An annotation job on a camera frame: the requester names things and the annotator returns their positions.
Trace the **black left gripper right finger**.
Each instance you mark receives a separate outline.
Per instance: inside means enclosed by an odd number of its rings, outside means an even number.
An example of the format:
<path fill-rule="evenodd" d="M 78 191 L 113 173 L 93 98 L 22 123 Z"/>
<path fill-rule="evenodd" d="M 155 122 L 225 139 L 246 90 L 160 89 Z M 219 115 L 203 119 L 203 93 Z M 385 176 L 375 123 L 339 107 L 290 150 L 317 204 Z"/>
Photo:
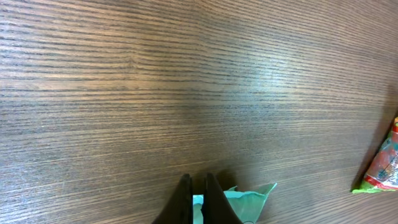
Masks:
<path fill-rule="evenodd" d="M 212 173 L 206 174 L 201 212 L 204 224 L 243 224 Z"/>

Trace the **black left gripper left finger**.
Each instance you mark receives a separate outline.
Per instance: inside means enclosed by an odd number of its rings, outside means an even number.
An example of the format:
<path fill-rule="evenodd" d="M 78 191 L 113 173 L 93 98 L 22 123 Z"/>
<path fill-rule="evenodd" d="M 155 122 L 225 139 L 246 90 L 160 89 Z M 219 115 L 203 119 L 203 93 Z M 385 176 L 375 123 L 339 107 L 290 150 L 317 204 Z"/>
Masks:
<path fill-rule="evenodd" d="M 152 224 L 192 224 L 193 188 L 189 174 L 181 176 L 172 196 Z"/>

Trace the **mint green wipes pouch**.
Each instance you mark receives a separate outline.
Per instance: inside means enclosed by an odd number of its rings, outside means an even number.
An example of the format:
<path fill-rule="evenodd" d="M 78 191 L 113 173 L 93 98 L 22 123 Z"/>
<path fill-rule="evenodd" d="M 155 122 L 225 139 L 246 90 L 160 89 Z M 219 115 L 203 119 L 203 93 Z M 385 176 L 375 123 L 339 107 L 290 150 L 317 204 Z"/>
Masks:
<path fill-rule="evenodd" d="M 237 186 L 224 191 L 224 194 L 237 217 L 243 223 L 256 223 L 265 206 L 269 194 L 277 183 L 267 184 L 254 191 L 237 191 Z M 204 202 L 203 195 L 193 196 L 193 224 L 203 224 L 201 208 Z"/>

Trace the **green gummy candy bag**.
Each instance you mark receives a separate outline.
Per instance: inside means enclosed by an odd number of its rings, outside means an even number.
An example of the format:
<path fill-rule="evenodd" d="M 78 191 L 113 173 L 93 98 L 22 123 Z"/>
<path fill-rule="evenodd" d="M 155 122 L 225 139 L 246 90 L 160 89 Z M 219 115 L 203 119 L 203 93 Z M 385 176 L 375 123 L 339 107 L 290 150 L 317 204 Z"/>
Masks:
<path fill-rule="evenodd" d="M 397 118 L 353 194 L 397 191 Z"/>

